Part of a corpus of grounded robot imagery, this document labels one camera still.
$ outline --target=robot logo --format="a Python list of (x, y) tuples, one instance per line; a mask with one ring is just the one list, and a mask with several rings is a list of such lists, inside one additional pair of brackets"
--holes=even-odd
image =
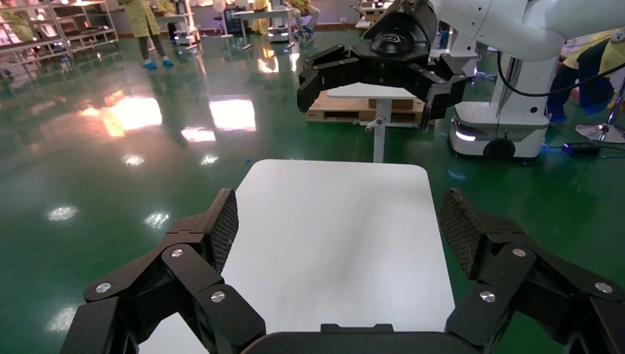
[(403, 41), (405, 41), (405, 39), (406, 38), (404, 38), (403, 36), (397, 35), (394, 33), (384, 35), (383, 37), (383, 40), (385, 42), (391, 42), (391, 43), (402, 43)]

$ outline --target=black cable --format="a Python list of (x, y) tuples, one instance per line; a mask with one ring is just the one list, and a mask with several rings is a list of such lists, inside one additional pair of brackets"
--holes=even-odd
[(514, 92), (515, 94), (520, 94), (521, 96), (526, 96), (526, 97), (547, 97), (547, 96), (551, 96), (552, 94), (559, 94), (562, 92), (566, 92), (566, 91), (570, 91), (572, 89), (578, 88), (581, 85), (584, 85), (585, 83), (591, 81), (591, 80), (595, 80), (596, 78), (599, 77), (605, 77), (609, 74), (612, 74), (614, 72), (617, 72), (619, 70), (621, 70), (622, 68), (625, 68), (625, 63), (622, 63), (621, 65), (615, 67), (614, 69), (610, 69), (606, 72), (603, 72), (601, 74), (597, 74), (593, 77), (589, 77), (586, 80), (583, 80), (579, 83), (576, 83), (575, 85), (572, 86), (568, 86), (568, 87), (564, 87), (561, 89), (558, 89), (556, 91), (552, 91), (552, 92), (547, 92), (546, 94), (529, 94), (527, 92), (523, 92), (523, 91), (519, 91), (517, 89), (515, 89), (514, 87), (512, 87), (512, 85), (510, 85), (510, 83), (508, 82), (508, 80), (506, 80), (506, 76), (503, 74), (503, 70), (501, 69), (501, 52), (497, 51), (497, 71), (499, 72), (499, 77), (501, 77), (501, 81), (503, 82), (504, 85), (506, 85), (506, 87), (508, 89), (510, 89), (510, 91)]

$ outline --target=white tabletop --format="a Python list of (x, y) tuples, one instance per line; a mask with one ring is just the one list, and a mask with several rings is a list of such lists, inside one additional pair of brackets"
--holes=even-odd
[(403, 88), (353, 83), (328, 90), (331, 98), (373, 98), (388, 100), (412, 100), (415, 97)]
[(283, 18), (288, 17), (289, 13), (293, 9), (281, 9), (281, 10), (271, 10), (271, 11), (239, 11), (238, 13), (233, 13), (233, 16), (239, 16), (241, 18)]
[[(454, 301), (423, 168), (264, 160), (237, 202), (239, 232), (222, 275), (268, 333), (323, 323), (443, 331)], [(191, 338), (174, 315), (141, 353), (182, 353), (175, 343)], [(185, 344), (184, 353), (205, 351)]]

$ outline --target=person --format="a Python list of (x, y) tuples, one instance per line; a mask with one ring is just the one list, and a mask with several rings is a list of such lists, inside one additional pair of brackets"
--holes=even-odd
[[(165, 16), (176, 14), (176, 8), (170, 0), (158, 0), (156, 4), (156, 9), (163, 13)], [(167, 31), (170, 34), (171, 44), (176, 44), (175, 33), (177, 30), (178, 29), (176, 28), (175, 22), (167, 22)]]
[[(271, 11), (271, 4), (269, 3), (269, 0), (254, 0), (252, 8), (254, 11)], [(269, 32), (269, 26), (269, 18), (258, 18), (253, 22), (252, 30), (260, 33), (261, 35), (266, 35), (267, 32)]]
[[(302, 36), (304, 31), (309, 35), (313, 35), (313, 28), (315, 28), (319, 19), (319, 9), (310, 6), (310, 0), (289, 0), (288, 2), (293, 7), (292, 14), (297, 23), (298, 35)], [(308, 24), (304, 25), (301, 18), (306, 16), (310, 16), (310, 20)]]
[(161, 56), (164, 66), (173, 66), (174, 63), (165, 55), (161, 39), (158, 37), (161, 30), (158, 28), (156, 18), (150, 9), (147, 0), (120, 0), (124, 5), (133, 35), (139, 40), (139, 50), (143, 57), (143, 67), (149, 70), (156, 69), (156, 64), (150, 59), (150, 52), (147, 48), (148, 37), (152, 38), (152, 43), (157, 53)]
[[(622, 29), (600, 32), (572, 52), (559, 67), (551, 91), (563, 89), (625, 63), (625, 35)], [(612, 101), (614, 87), (607, 77), (597, 77), (579, 87), (579, 106), (586, 114), (603, 111)], [(565, 122), (564, 104), (572, 89), (552, 94), (547, 99), (545, 114), (552, 123)]]
[[(0, 2), (0, 9), (15, 6), (18, 5), (13, 0), (2, 0), (2, 2)], [(32, 41), (35, 37), (35, 34), (28, 25), (28, 20), (26, 19), (25, 14), (26, 13), (24, 11), (6, 11), (2, 13), (2, 18), (4, 21), (9, 22), (11, 30), (21, 42)]]

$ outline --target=wooden pallet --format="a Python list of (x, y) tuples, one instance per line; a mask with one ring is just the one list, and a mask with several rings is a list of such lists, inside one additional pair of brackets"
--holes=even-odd
[[(419, 124), (423, 107), (421, 100), (414, 100), (412, 109), (393, 109), (391, 123)], [(369, 108), (366, 98), (330, 98), (326, 92), (321, 92), (306, 115), (309, 122), (370, 122), (375, 118), (375, 108)]]

